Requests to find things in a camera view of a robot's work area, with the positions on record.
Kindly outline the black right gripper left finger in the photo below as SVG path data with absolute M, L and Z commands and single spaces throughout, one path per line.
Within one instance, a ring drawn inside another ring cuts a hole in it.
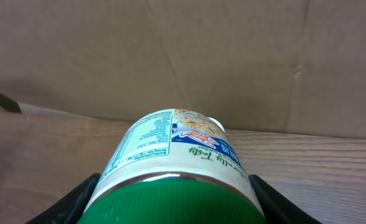
M 27 224 L 77 224 L 100 179 L 94 173 L 47 210 L 29 220 Z

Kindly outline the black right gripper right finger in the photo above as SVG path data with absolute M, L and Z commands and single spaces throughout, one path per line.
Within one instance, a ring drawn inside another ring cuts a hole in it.
M 272 224 L 321 224 L 312 216 L 281 195 L 257 175 L 249 175 L 267 223 Z

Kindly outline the green lid white jar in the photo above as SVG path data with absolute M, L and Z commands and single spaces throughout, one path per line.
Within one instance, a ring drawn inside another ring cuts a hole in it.
M 167 109 L 135 122 L 107 163 L 80 223 L 266 221 L 227 135 L 208 116 Z

